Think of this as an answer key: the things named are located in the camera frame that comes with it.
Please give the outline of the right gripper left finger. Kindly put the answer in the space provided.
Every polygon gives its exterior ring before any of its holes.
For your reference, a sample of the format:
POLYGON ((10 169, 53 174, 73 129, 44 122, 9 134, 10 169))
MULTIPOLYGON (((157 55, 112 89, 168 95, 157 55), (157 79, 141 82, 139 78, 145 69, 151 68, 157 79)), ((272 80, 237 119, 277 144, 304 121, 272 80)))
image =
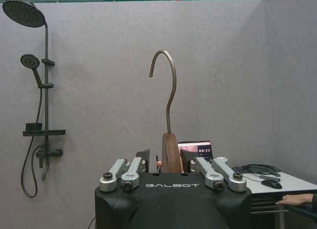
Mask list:
POLYGON ((149 172, 150 149, 139 151, 132 162, 127 159, 117 159, 112 167, 99 180, 102 192, 112 192, 121 186, 131 191, 139 186, 140 174, 149 172))

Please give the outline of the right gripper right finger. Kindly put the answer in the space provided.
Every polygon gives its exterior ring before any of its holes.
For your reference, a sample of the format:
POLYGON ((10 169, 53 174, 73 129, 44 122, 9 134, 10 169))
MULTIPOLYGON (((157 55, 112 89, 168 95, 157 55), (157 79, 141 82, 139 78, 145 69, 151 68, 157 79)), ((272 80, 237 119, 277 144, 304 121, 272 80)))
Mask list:
POLYGON ((233 171, 222 158, 218 157, 207 161, 197 154, 180 150, 184 172, 200 173, 205 179, 205 185, 213 190, 221 190, 227 183, 230 190, 245 192, 247 182, 240 172, 233 171))

